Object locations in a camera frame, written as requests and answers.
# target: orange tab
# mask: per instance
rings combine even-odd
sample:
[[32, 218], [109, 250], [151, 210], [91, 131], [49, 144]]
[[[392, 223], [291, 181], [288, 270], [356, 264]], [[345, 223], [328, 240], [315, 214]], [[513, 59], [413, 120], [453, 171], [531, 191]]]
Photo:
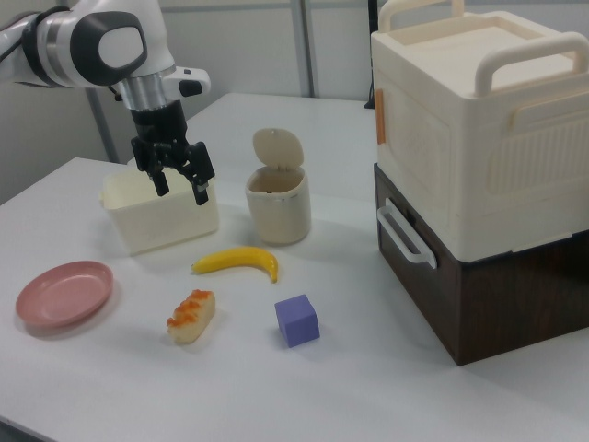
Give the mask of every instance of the orange tab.
[[387, 142], [385, 133], [385, 99], [383, 89], [375, 90], [376, 111], [376, 142], [380, 145]]

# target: white table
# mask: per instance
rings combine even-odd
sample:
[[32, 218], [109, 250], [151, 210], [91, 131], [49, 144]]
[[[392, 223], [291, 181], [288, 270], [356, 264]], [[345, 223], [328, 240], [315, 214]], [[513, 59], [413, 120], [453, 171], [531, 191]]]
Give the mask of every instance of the white table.
[[[377, 247], [362, 105], [230, 95], [196, 116], [222, 221], [175, 247], [125, 255], [97, 198], [121, 165], [76, 159], [0, 206], [0, 420], [60, 442], [586, 441], [589, 331], [457, 367], [401, 287]], [[264, 126], [303, 142], [312, 231], [271, 248], [277, 285], [249, 268], [191, 274], [205, 253], [259, 245], [243, 186]], [[110, 266], [112, 298], [78, 327], [25, 328], [22, 287], [77, 260]], [[179, 347], [166, 319], [194, 288], [214, 290], [218, 310]], [[273, 304], [302, 293], [321, 337], [288, 349]]]

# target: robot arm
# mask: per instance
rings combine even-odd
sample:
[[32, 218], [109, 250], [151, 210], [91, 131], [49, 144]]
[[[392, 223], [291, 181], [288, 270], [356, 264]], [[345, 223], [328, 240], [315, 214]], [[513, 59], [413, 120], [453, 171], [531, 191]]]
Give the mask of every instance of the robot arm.
[[0, 82], [39, 87], [116, 86], [131, 111], [137, 168], [157, 194], [168, 192], [163, 167], [192, 184], [197, 204], [208, 200], [214, 170], [204, 143], [186, 140], [180, 100], [205, 94], [201, 69], [175, 66], [157, 0], [80, 0], [17, 17], [0, 29]]

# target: purple foam block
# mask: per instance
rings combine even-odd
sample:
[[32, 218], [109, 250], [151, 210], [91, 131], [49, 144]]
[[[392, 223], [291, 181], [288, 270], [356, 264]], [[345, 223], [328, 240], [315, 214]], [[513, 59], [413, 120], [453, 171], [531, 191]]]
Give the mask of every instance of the purple foam block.
[[290, 348], [319, 337], [317, 313], [306, 295], [274, 304], [278, 326]]

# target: white plastic container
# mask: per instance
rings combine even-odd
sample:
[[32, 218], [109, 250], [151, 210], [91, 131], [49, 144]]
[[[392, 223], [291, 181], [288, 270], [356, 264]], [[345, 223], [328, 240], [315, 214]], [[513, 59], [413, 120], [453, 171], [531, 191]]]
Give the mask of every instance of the white plastic container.
[[589, 229], [589, 41], [493, 12], [372, 36], [378, 165], [472, 262]]
[[260, 129], [254, 134], [253, 144], [256, 155], [266, 165], [256, 170], [246, 184], [256, 231], [269, 244], [297, 242], [311, 228], [309, 183], [301, 168], [301, 143], [284, 129]]
[[100, 194], [130, 254], [161, 248], [214, 232], [219, 213], [214, 180], [209, 201], [197, 205], [191, 184], [174, 169], [165, 169], [169, 193], [159, 197], [146, 173], [137, 169], [109, 175]]

